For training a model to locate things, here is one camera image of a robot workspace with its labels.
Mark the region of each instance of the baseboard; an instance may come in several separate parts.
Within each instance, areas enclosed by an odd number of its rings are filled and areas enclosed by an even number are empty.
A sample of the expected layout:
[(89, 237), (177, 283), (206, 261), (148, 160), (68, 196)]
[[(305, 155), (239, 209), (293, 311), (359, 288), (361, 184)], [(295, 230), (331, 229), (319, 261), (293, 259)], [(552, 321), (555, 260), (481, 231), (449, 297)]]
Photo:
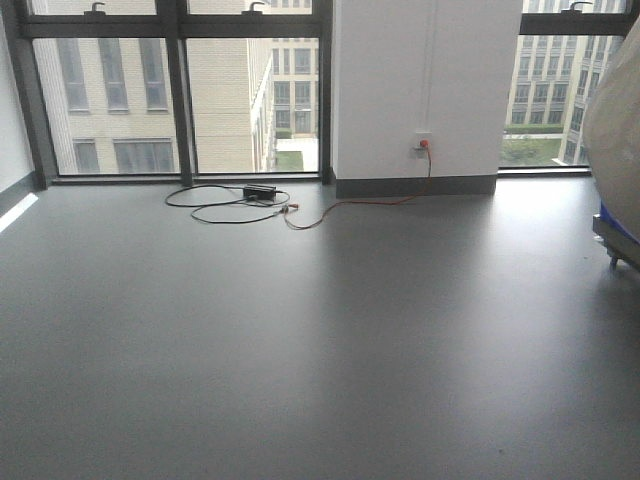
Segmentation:
[[(497, 175), (433, 177), (424, 195), (491, 195)], [(337, 198), (398, 197), (424, 190), (424, 178), (337, 179)]]
[(6, 190), (0, 192), (0, 216), (11, 210), (26, 195), (36, 190), (36, 174), (31, 172)]

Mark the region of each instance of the facade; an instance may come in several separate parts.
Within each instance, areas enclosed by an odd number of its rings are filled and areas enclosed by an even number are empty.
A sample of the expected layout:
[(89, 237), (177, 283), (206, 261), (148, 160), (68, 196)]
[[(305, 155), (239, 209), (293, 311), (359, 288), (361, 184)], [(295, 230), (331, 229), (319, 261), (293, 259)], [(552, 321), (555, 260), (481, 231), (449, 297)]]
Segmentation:
[[(37, 13), (81, 13), (73, 2), (36, 1)], [(105, 8), (153, 13), (148, 3)], [(190, 9), (237, 13), (250, 4), (191, 0)], [(310, 13), (311, 4), (259, 8)], [(47, 39), (35, 50), (62, 175), (179, 171), (162, 39)], [(286, 138), (317, 135), (317, 39), (189, 39), (187, 52), (200, 173), (274, 171), (276, 127)]]
[[(559, 12), (567, 0), (524, 0), (528, 13)], [(625, 0), (600, 0), (583, 5), (585, 13), (624, 10)], [(532, 139), (559, 139), (557, 165), (584, 165), (582, 118), (620, 37), (524, 35), (518, 38), (509, 107), (508, 133)]]

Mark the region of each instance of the cable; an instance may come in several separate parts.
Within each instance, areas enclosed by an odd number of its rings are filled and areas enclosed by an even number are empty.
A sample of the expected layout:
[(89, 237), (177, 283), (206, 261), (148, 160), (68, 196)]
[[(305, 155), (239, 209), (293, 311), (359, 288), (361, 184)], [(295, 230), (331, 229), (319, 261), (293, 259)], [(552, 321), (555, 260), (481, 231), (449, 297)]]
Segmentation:
[(422, 188), (422, 190), (420, 190), (418, 193), (415, 193), (413, 195), (410, 195), (408, 197), (404, 197), (401, 198), (400, 200), (395, 200), (392, 202), (384, 202), (384, 201), (380, 201), (380, 200), (342, 200), (340, 202), (336, 202), (333, 205), (331, 205), (329, 208), (327, 208), (324, 212), (322, 212), (321, 217), (313, 222), (310, 225), (296, 225), (295, 223), (291, 222), (288, 218), (287, 215), (289, 215), (292, 210), (297, 211), (300, 206), (298, 204), (290, 204), (290, 205), (285, 205), (282, 208), (282, 214), (283, 214), (283, 218), (284, 218), (284, 223), (287, 224), (287, 226), (292, 229), (292, 230), (310, 230), (312, 228), (317, 227), (318, 225), (320, 225), (325, 218), (327, 218), (327, 215), (329, 215), (329, 213), (337, 208), (337, 207), (341, 207), (343, 205), (386, 205), (386, 206), (396, 206), (396, 205), (402, 205), (403, 203), (409, 202), (419, 196), (424, 195), (428, 188), (429, 188), (429, 184), (431, 183), (431, 146), (427, 143), (426, 146), (424, 147), (425, 151), (427, 152), (427, 159), (428, 159), (428, 171), (427, 171), (427, 179), (425, 181), (424, 187)]
[(196, 190), (196, 189), (201, 189), (201, 188), (220, 188), (223, 190), (228, 190), (228, 191), (234, 191), (234, 190), (242, 190), (243, 187), (232, 187), (232, 186), (228, 186), (228, 185), (217, 185), (217, 184), (207, 184), (207, 185), (196, 185), (193, 187), (186, 187), (186, 188), (182, 188), (180, 190), (177, 190), (173, 193), (170, 193), (169, 195), (167, 195), (167, 197), (164, 199), (164, 203), (165, 205), (168, 205), (170, 207), (178, 207), (178, 208), (194, 208), (195, 210), (193, 210), (191, 212), (191, 218), (193, 218), (194, 220), (197, 220), (198, 222), (201, 223), (206, 223), (206, 224), (210, 224), (210, 225), (245, 225), (245, 224), (249, 224), (249, 223), (257, 223), (257, 222), (262, 222), (264, 220), (268, 220), (270, 218), (274, 218), (278, 215), (280, 215), (281, 213), (283, 213), (283, 208), (278, 209), (277, 211), (273, 212), (271, 215), (267, 215), (265, 217), (260, 217), (260, 218), (255, 218), (255, 219), (251, 219), (251, 220), (239, 220), (239, 221), (222, 221), (222, 220), (206, 220), (202, 217), (199, 217), (197, 214), (197, 212), (200, 212), (202, 210), (205, 210), (207, 208), (212, 208), (212, 207), (222, 207), (222, 206), (231, 206), (231, 205), (244, 205), (247, 207), (256, 207), (256, 208), (273, 208), (273, 207), (279, 207), (282, 205), (286, 205), (289, 200), (291, 199), (291, 196), (289, 195), (289, 193), (283, 191), (283, 190), (275, 190), (275, 194), (278, 195), (284, 195), (284, 199), (282, 200), (278, 200), (276, 201), (276, 199), (274, 198), (273, 201), (271, 202), (265, 202), (263, 200), (258, 199), (256, 196), (251, 196), (251, 197), (242, 197), (242, 198), (237, 198), (235, 200), (227, 200), (227, 201), (223, 201), (223, 202), (205, 202), (205, 203), (177, 203), (175, 201), (172, 201), (171, 199), (174, 198), (176, 195), (179, 195), (180, 193), (184, 193), (184, 192), (189, 192), (192, 190)]

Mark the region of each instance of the power outlet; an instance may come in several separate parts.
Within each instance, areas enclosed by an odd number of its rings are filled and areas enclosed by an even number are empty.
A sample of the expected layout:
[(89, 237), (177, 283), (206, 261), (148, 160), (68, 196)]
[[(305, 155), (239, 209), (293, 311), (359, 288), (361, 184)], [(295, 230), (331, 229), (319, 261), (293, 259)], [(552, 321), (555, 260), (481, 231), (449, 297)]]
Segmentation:
[(433, 137), (431, 135), (431, 132), (427, 132), (424, 130), (416, 130), (416, 132), (413, 134), (413, 140), (411, 141), (411, 149), (413, 151), (415, 158), (426, 157), (426, 150), (420, 146), (420, 142), (422, 142), (422, 140), (427, 140), (429, 142), (429, 145), (432, 146)]
[(420, 147), (420, 142), (422, 140), (428, 140), (429, 141), (429, 145), (431, 145), (431, 143), (433, 142), (433, 138), (432, 137), (433, 137), (433, 135), (429, 131), (416, 130), (415, 134), (413, 135), (413, 142), (412, 142), (411, 146), (413, 148), (421, 148)]

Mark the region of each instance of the black power adapter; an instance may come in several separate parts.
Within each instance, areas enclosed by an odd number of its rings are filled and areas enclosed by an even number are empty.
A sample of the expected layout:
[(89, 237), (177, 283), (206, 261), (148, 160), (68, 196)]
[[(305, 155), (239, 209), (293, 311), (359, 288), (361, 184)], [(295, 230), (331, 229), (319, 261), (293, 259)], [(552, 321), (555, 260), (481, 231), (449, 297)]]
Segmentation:
[(248, 200), (274, 200), (276, 187), (267, 185), (245, 185), (242, 187), (242, 195)]

